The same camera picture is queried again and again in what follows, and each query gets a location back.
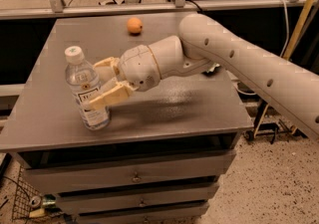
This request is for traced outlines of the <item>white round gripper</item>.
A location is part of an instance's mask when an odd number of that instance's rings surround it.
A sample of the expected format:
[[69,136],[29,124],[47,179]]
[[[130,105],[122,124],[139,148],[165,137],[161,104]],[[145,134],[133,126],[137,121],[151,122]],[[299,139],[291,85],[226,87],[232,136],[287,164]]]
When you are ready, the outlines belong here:
[[[160,71],[155,56],[144,45],[125,51],[120,58],[103,59],[94,64],[94,69],[105,85],[89,98],[88,107],[92,110],[119,104],[135,90],[145,92],[160,83]],[[125,81],[118,82],[118,75]]]

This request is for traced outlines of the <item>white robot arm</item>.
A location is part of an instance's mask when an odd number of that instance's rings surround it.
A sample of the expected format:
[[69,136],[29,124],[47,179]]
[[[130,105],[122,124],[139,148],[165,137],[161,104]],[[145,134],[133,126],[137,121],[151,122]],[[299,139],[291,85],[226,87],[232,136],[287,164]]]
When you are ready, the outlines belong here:
[[160,81],[187,77],[219,64],[304,134],[319,138],[319,76],[234,35],[201,14],[183,17],[178,34],[95,64],[106,83],[88,101],[94,110],[145,92]]

